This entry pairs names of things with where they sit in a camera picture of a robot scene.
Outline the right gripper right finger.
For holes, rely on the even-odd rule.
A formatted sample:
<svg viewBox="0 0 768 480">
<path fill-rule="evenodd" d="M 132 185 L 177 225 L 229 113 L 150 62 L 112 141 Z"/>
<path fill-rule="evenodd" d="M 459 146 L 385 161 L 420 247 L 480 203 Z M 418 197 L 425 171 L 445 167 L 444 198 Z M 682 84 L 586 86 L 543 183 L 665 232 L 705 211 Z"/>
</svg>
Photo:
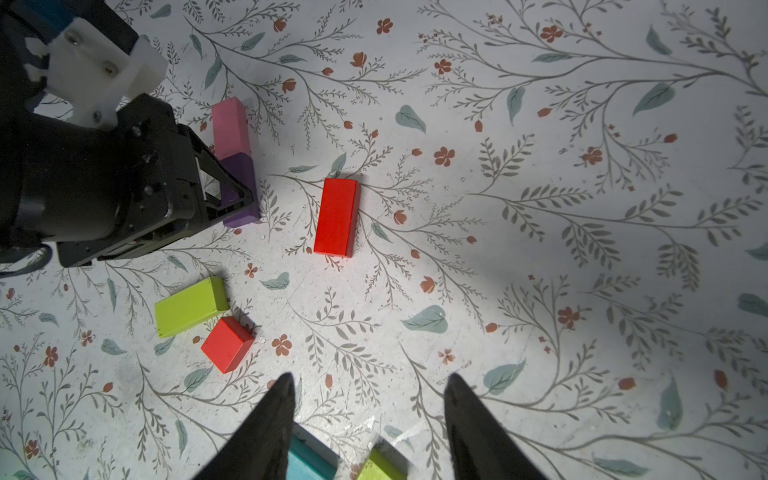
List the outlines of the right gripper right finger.
<svg viewBox="0 0 768 480">
<path fill-rule="evenodd" d="M 444 409 L 457 479 L 546 479 L 457 373 L 448 378 Z"/>
</svg>

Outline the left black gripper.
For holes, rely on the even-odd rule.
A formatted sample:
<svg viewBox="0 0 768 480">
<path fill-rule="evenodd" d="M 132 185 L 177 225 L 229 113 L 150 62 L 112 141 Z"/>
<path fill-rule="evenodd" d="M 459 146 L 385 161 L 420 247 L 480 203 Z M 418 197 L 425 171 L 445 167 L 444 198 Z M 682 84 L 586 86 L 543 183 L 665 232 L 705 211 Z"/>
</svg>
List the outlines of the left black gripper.
<svg viewBox="0 0 768 480">
<path fill-rule="evenodd" d="M 255 190 L 156 98 L 166 59 L 102 1 L 1 5 L 1 260 L 132 259 Z"/>
</svg>

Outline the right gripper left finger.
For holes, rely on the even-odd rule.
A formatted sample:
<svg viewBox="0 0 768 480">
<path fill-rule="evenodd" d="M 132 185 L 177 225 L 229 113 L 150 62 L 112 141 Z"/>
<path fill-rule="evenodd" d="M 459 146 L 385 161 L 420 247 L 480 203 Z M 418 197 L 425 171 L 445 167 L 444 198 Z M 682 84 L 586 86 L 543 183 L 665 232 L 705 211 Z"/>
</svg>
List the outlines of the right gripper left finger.
<svg viewBox="0 0 768 480">
<path fill-rule="evenodd" d="M 294 378 L 284 373 L 194 479 L 285 479 L 294 412 Z"/>
</svg>

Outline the small red cube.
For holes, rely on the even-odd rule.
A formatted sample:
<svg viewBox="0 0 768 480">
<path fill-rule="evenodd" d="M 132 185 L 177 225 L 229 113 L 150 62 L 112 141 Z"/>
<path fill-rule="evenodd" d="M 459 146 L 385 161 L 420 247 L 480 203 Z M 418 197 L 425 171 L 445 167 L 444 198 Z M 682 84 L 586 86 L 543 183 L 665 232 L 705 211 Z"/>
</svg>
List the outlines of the small red cube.
<svg viewBox="0 0 768 480">
<path fill-rule="evenodd" d="M 234 371 L 254 342 L 254 336 L 234 317 L 222 317 L 201 350 L 223 374 Z"/>
</svg>

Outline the pink block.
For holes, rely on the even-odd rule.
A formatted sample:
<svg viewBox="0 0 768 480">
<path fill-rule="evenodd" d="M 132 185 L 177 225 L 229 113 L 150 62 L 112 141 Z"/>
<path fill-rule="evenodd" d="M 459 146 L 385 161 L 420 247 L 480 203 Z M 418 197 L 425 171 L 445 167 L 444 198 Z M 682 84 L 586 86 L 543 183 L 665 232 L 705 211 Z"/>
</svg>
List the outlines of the pink block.
<svg viewBox="0 0 768 480">
<path fill-rule="evenodd" d="M 212 122 L 215 154 L 220 160 L 237 154 L 251 155 L 247 115 L 238 98 L 213 105 Z"/>
</svg>

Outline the long red block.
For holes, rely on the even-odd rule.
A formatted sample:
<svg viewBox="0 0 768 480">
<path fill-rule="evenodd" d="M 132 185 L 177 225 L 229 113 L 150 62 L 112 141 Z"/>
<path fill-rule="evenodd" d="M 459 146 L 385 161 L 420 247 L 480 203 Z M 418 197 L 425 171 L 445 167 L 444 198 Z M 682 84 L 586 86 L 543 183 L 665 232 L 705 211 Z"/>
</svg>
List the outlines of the long red block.
<svg viewBox="0 0 768 480">
<path fill-rule="evenodd" d="M 315 253 L 352 257 L 360 192 L 357 180 L 325 180 L 315 236 Z"/>
</svg>

